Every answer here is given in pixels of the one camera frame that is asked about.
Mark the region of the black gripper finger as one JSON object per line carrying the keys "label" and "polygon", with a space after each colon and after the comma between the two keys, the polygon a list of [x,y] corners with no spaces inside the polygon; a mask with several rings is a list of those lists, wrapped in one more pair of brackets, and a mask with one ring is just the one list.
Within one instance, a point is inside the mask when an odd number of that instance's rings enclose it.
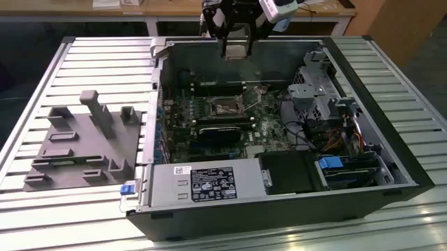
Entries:
{"label": "black gripper finger", "polygon": [[249,24],[249,44],[247,44],[247,56],[251,56],[254,42],[266,39],[274,29],[274,24],[269,21],[266,14],[262,14]]}
{"label": "black gripper finger", "polygon": [[227,37],[230,32],[226,27],[226,15],[221,9],[221,4],[222,1],[203,1],[202,14],[210,36],[221,40],[221,56],[225,57],[227,54]]}

